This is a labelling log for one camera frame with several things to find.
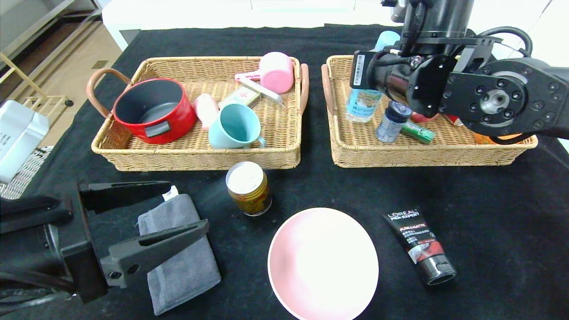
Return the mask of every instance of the plastic water bottle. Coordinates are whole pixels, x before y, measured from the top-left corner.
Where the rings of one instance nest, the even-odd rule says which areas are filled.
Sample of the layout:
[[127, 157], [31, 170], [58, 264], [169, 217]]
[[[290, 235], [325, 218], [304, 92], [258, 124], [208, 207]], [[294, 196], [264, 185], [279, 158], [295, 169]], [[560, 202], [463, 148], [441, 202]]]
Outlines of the plastic water bottle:
[[[383, 50], [385, 46], [392, 46], [400, 40], [400, 36], [393, 31], [384, 31], [377, 39], [373, 51]], [[352, 89], [346, 102], [346, 118], [353, 122], [368, 122], [383, 94], [376, 90]]]

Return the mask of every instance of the wicker basket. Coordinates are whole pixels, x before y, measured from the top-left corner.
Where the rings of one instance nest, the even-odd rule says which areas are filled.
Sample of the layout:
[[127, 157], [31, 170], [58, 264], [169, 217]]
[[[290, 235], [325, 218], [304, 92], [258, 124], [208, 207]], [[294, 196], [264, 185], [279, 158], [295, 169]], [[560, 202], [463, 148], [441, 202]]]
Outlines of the wicker basket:
[[375, 130], [389, 102], [385, 96], [369, 122], [346, 119], [351, 69], [352, 56], [331, 56], [322, 66], [332, 159], [340, 167], [501, 166], [537, 146], [535, 136], [514, 145], [478, 145], [472, 131], [455, 127], [443, 117], [422, 124], [436, 133], [429, 145], [405, 135], [394, 143], [383, 143]]
[[[129, 83], [128, 88], [155, 77], [175, 79], [184, 85], [190, 101], [202, 93], [209, 93], [220, 101], [238, 87], [235, 73], [256, 70], [260, 58], [151, 58], [142, 62], [132, 80], [125, 77], [123, 81]], [[300, 129], [308, 99], [308, 67], [303, 64], [301, 71], [298, 60], [291, 59], [295, 84], [281, 95], [284, 107], [263, 97], [253, 108], [261, 120], [261, 136], [267, 142], [265, 148], [257, 148], [255, 143], [258, 142], [255, 142], [249, 149], [212, 149], [208, 133], [201, 130], [199, 120], [184, 137], [167, 144], [152, 145], [133, 136], [109, 114], [91, 149], [103, 155], [119, 171], [228, 170], [241, 161], [253, 161], [267, 169], [294, 168], [300, 162]], [[88, 87], [94, 86], [96, 80], [90, 80]]]

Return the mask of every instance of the pink bottle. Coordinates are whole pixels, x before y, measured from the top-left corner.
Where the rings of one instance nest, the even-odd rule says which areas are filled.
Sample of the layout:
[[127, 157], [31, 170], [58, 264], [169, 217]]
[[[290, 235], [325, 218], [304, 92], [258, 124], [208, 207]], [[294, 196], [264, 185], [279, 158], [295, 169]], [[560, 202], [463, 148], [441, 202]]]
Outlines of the pink bottle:
[[282, 52], [269, 52], [259, 62], [259, 70], [238, 73], [235, 80], [245, 77], [251, 80], [261, 80], [261, 85], [276, 93], [285, 93], [292, 87], [292, 60]]
[[211, 95], [202, 93], [194, 101], [193, 106], [196, 109], [197, 117], [201, 120], [201, 129], [209, 131], [209, 126], [215, 121], [219, 112], [217, 103]]

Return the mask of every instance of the bowl rim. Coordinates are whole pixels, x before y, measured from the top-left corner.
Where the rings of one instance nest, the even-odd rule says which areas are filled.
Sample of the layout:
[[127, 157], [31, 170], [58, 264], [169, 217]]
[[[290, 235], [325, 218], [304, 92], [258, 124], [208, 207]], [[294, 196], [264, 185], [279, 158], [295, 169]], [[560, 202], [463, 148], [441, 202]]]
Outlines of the bowl rim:
[[346, 214], [345, 212], [342, 212], [340, 210], [334, 209], [334, 208], [327, 208], [327, 207], [315, 207], [315, 208], [308, 208], [302, 211], [299, 211], [295, 214], [293, 214], [292, 216], [290, 216], [288, 219], [286, 219], [283, 224], [281, 224], [281, 226], [277, 229], [277, 232], [275, 233], [275, 235], [273, 236], [273, 239], [271, 240], [271, 245], [269, 246], [269, 255], [267, 257], [267, 272], [269, 274], [269, 282], [271, 283], [271, 288], [273, 290], [273, 293], [275, 294], [275, 296], [277, 297], [277, 299], [279, 300], [279, 302], [281, 303], [281, 305], [293, 316], [297, 317], [297, 319], [300, 320], [309, 320], [305, 317], [302, 317], [301, 315], [297, 314], [296, 312], [294, 312], [285, 302], [284, 300], [281, 298], [281, 295], [277, 292], [275, 285], [273, 283], [273, 276], [271, 273], [271, 254], [273, 252], [273, 245], [275, 243], [275, 239], [277, 238], [277, 236], [280, 234], [281, 230], [284, 229], [284, 227], [290, 222], [292, 221], [292, 219], [295, 219], [297, 216], [300, 215], [305, 215], [305, 214], [309, 214], [311, 211], [316, 211], [316, 210], [327, 210], [327, 211], [333, 211], [335, 213], [341, 213], [343, 215], [345, 215], [346, 217], [352, 219], [360, 228], [363, 229], [363, 231], [365, 232], [365, 234], [367, 235], [370, 243], [372, 244], [373, 247], [373, 254], [376, 257], [376, 261], [377, 261], [377, 272], [375, 273], [375, 279], [376, 279], [376, 287], [374, 289], [374, 294], [372, 294], [369, 297], [369, 301], [366, 304], [362, 304], [362, 308], [361, 310], [357, 310], [356, 312], [354, 312], [353, 315], [350, 315], [348, 319], [352, 320], [355, 319], [357, 316], [359, 316], [362, 312], [364, 312], [364, 310], [369, 306], [370, 302], [372, 301], [375, 292], [377, 290], [377, 284], [379, 282], [379, 260], [377, 258], [377, 250], [376, 250], [376, 246], [373, 244], [372, 238], [369, 236], [369, 233], [366, 231], [366, 229], [364, 228], [363, 225], [361, 225], [356, 219], [354, 219], [353, 217], [351, 217], [350, 215]]

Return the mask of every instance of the tube cap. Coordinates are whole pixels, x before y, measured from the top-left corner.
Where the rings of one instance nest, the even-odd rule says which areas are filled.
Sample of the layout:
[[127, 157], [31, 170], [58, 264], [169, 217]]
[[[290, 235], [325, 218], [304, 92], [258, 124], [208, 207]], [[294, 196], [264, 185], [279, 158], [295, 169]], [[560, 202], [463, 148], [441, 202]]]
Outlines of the tube cap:
[[456, 276], [456, 269], [448, 261], [447, 256], [432, 256], [417, 264], [419, 277], [426, 285], [437, 285]]

